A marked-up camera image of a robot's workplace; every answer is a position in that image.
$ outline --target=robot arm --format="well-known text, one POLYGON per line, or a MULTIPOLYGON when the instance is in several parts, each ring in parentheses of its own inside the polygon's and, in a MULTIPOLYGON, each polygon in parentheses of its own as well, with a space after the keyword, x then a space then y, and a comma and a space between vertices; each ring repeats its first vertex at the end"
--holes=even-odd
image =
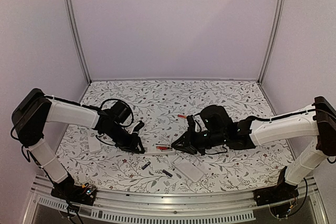
POLYGON ((289 114, 269 119, 249 116, 233 122, 222 106, 210 105, 200 112, 207 131, 196 132, 193 116, 187 116, 188 130, 172 147, 190 154, 217 145, 233 150, 255 148, 275 140, 298 136, 317 136, 301 155, 279 175, 274 187, 254 192, 257 205, 271 204, 298 196, 297 185, 329 156, 336 156, 336 111, 323 97, 289 114))
POLYGON ((144 153, 141 140, 136 133, 144 126, 140 122, 130 134, 123 123, 131 114, 129 106, 117 101, 113 107, 102 110, 95 106, 81 105, 59 98, 49 97, 39 89, 33 89, 12 114, 17 140, 28 149, 35 163, 43 169, 54 184, 52 195, 81 204, 92 205, 95 194, 92 187, 76 186, 71 175, 58 161, 55 153, 43 139, 46 122, 76 124, 106 134, 123 151, 144 153))

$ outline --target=white panel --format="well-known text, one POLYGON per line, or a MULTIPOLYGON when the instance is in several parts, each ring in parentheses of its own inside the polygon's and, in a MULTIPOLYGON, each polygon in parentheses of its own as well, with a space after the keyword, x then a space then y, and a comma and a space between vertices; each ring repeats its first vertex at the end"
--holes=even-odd
MULTIPOLYGON (((86 87, 64 0, 0 0, 0 223, 21 223, 36 165, 11 139, 11 114, 35 87, 78 100, 86 87)), ((46 127, 55 149, 64 124, 46 127)))
MULTIPOLYGON (((265 79, 279 113, 324 96, 336 107, 336 0, 285 0, 277 41, 265 79)), ((299 154, 308 139, 291 141, 299 154)), ((330 223, 336 223, 335 166, 314 172, 330 223)))
POLYGON ((73 0, 91 77, 257 79, 276 0, 73 0))

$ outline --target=floral pattern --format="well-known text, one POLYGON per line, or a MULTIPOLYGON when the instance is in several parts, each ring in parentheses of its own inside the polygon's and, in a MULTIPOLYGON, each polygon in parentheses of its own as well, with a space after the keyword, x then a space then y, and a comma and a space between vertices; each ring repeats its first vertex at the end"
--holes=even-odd
MULTIPOLYGON (((145 148, 155 143, 171 144, 187 128, 178 114, 195 114, 210 104, 223 105, 234 121, 249 115, 272 115, 269 105, 255 82, 247 81, 108 81, 90 85, 82 103, 100 105, 108 98, 126 101, 135 121, 145 127, 140 137, 145 148)), ((92 130, 70 125, 57 151, 62 164, 77 182, 91 182, 99 188, 144 193, 210 193, 273 185, 279 171, 293 161, 285 140, 253 150, 218 155, 137 155, 101 145, 100 153, 91 154, 88 135, 92 130), (199 167, 204 176, 194 183, 174 169, 170 162, 182 155, 199 167), (151 165, 141 167, 147 162, 151 165), (170 178, 161 172, 167 170, 170 178)), ((216 147, 209 152, 221 151, 216 147)))

